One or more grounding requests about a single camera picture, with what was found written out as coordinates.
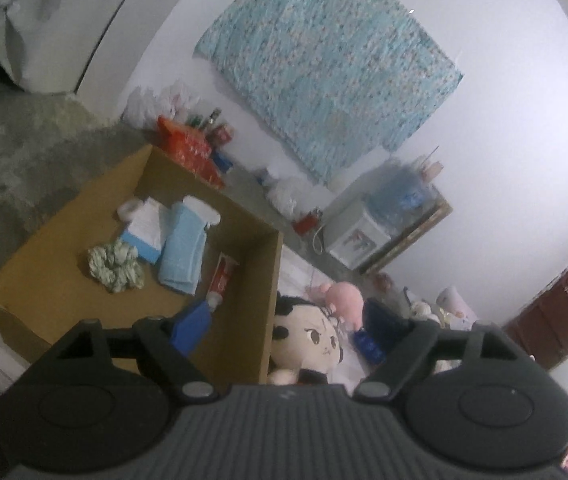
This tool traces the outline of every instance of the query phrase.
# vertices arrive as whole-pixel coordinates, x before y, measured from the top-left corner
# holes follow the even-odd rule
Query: cardboard box
[[[171,206],[187,194],[222,216],[208,232],[203,280],[195,297],[205,296],[220,251],[240,264],[211,330],[191,359],[218,387],[264,382],[282,235],[151,146],[89,183],[0,270],[4,341],[34,362],[81,319],[98,318],[105,328],[124,328],[146,316],[173,316],[190,304],[192,296],[161,286],[158,267],[150,265],[145,266],[142,290],[110,294],[90,277],[86,257],[88,249],[122,232],[116,208],[132,196],[151,196]]]

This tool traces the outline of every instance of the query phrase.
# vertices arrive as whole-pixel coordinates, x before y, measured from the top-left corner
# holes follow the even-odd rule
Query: toothpaste tube
[[[206,303],[208,303],[210,312],[214,312],[222,301],[224,301],[226,285],[233,275],[233,271],[237,265],[237,262],[230,256],[227,256],[224,253],[219,255],[217,268],[215,269],[213,280],[208,288],[208,293],[206,294]]]

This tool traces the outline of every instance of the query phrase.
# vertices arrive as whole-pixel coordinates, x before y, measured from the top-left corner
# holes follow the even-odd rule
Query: concrete floor
[[[147,140],[124,124],[104,125],[67,96],[32,95],[0,83],[0,267],[81,185]],[[245,171],[226,193],[285,234],[285,243],[334,280],[357,281],[333,258],[318,256],[264,199]]]

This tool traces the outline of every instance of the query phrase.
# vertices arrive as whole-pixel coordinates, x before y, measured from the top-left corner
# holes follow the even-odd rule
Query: white tape roll
[[[132,198],[117,208],[117,216],[122,222],[132,222],[132,218],[142,205],[144,205],[144,202],[138,198]]]

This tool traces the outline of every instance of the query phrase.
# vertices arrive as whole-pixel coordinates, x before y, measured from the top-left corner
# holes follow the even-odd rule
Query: ribbed gray surface
[[[235,386],[225,399],[185,409],[146,455],[79,476],[18,467],[6,480],[528,480],[568,479],[551,468],[529,474],[472,473],[433,458],[385,408],[352,402],[340,386]]]

